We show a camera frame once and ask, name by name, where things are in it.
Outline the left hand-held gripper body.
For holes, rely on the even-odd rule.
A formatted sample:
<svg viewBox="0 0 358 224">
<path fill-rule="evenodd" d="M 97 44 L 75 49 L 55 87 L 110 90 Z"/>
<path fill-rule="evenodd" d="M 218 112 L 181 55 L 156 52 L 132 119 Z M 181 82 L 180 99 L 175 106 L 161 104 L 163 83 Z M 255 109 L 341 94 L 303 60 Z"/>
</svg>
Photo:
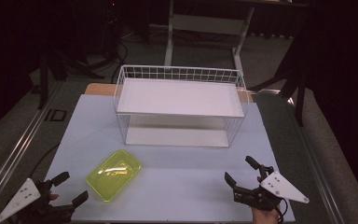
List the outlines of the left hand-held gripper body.
<svg viewBox="0 0 358 224">
<path fill-rule="evenodd" d="M 52 206 L 50 190 L 62 183 L 58 177 L 37 184 L 27 178 L 0 213 L 0 223 L 16 215 L 23 224 L 62 224 L 71 221 L 75 207 L 72 204 Z"/>
</svg>

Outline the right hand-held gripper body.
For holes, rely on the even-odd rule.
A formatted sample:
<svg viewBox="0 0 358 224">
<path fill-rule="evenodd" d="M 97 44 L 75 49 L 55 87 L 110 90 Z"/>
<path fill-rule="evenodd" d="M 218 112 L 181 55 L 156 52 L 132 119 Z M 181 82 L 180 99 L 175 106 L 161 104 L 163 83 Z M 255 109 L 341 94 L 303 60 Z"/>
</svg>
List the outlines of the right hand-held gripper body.
<svg viewBox="0 0 358 224">
<path fill-rule="evenodd" d="M 234 201 L 243 203 L 262 211 L 272 211 L 278 208 L 282 200 L 299 203 L 309 203 L 310 199 L 297 187 L 289 182 L 281 173 L 271 166 L 253 165 L 260 173 L 261 181 L 255 189 L 246 189 L 232 180 Z"/>
</svg>

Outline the person's right hand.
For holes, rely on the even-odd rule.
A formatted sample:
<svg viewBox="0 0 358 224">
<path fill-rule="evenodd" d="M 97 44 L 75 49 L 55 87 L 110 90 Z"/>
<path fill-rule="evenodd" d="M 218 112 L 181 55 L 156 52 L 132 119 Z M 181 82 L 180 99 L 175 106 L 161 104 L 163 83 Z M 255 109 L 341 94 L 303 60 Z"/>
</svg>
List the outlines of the person's right hand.
<svg viewBox="0 0 358 224">
<path fill-rule="evenodd" d="M 263 211 L 256 208 L 251 208 L 253 215 L 253 224 L 278 224 L 279 213 L 276 210 Z"/>
</svg>

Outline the yellow-green plastic tray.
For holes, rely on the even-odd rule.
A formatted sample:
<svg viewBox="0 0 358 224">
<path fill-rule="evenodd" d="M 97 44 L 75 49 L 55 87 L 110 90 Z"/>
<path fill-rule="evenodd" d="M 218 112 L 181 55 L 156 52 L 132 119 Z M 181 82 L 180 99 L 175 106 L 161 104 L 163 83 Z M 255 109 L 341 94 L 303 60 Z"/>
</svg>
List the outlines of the yellow-green plastic tray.
<svg viewBox="0 0 358 224">
<path fill-rule="evenodd" d="M 97 166 L 86 178 L 103 202 L 111 202 L 137 176 L 142 165 L 129 152 L 120 149 Z"/>
</svg>

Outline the light blue table sheet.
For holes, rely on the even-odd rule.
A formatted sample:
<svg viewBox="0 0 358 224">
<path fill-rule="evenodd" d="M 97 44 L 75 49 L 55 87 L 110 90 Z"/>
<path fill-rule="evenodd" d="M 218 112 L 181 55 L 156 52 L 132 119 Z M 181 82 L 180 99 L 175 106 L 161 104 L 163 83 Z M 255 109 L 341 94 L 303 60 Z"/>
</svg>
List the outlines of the light blue table sheet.
<svg viewBox="0 0 358 224">
<path fill-rule="evenodd" d="M 72 220 L 78 222 L 249 222 L 250 208 L 233 200 L 224 179 L 253 189 L 257 172 L 246 162 L 252 156 L 267 166 L 277 164 L 257 105 L 248 114 L 230 147 L 156 147 L 124 145 L 109 96 L 80 96 L 62 142 L 48 170 L 70 177 L 56 188 L 59 203 L 89 190 L 88 174 L 119 149 L 142 169 L 109 203 L 94 192 Z"/>
</svg>

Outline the black stand legs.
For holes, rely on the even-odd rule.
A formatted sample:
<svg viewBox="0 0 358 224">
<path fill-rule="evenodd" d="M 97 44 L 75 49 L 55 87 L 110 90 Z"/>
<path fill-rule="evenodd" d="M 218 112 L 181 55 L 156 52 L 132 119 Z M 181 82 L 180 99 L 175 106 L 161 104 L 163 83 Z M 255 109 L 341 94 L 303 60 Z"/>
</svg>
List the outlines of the black stand legs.
<svg viewBox="0 0 358 224">
<path fill-rule="evenodd" d="M 310 32 L 306 28 L 301 28 L 283 56 L 274 76 L 250 88 L 250 91 L 261 91 L 272 84 L 285 80 L 279 95 L 284 99 L 289 99 L 296 93 L 295 118 L 300 126 L 303 126 L 302 114 L 307 70 L 309 69 L 309 56 L 312 55 L 313 49 Z"/>
</svg>

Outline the metal floor rail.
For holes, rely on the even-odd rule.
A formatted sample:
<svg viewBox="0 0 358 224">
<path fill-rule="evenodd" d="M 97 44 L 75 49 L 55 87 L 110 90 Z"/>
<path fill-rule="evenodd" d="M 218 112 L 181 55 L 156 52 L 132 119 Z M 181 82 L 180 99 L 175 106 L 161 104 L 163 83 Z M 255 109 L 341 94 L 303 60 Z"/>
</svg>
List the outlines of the metal floor rail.
<svg viewBox="0 0 358 224">
<path fill-rule="evenodd" d="M 0 194 L 30 146 L 62 81 L 51 85 L 45 105 L 38 109 L 39 96 L 27 93 L 0 121 Z"/>
<path fill-rule="evenodd" d="M 328 183 L 323 167 L 319 163 L 320 160 L 315 154 L 315 146 L 308 138 L 304 127 L 301 126 L 297 120 L 296 104 L 292 98 L 285 100 L 285 103 L 288 108 L 288 113 L 291 116 L 291 120 L 295 125 L 295 130 L 298 132 L 299 140 L 304 146 L 303 154 L 311 172 L 315 188 L 317 189 L 321 201 L 323 202 L 323 209 L 326 211 L 331 224 L 345 224 L 345 220 L 339 210 L 334 192 Z"/>
</svg>

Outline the white metal desk frame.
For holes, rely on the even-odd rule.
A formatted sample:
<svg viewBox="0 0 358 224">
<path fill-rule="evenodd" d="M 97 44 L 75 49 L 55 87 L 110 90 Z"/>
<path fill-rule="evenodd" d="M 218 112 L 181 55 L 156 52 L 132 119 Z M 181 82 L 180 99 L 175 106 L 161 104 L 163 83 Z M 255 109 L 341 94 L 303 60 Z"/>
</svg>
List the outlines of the white metal desk frame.
<svg viewBox="0 0 358 224">
<path fill-rule="evenodd" d="M 169 4 L 169 20 L 168 20 L 168 42 L 165 52 L 165 66 L 172 65 L 173 51 L 173 31 L 191 31 L 202 33 L 213 33 L 220 35 L 237 35 L 239 39 L 238 45 L 231 50 L 233 62 L 237 70 L 243 71 L 241 63 L 241 49 L 247 35 L 255 9 L 249 7 L 244 20 L 220 19 L 212 17 L 202 17 L 193 15 L 175 14 L 174 0 L 170 0 Z"/>
</svg>

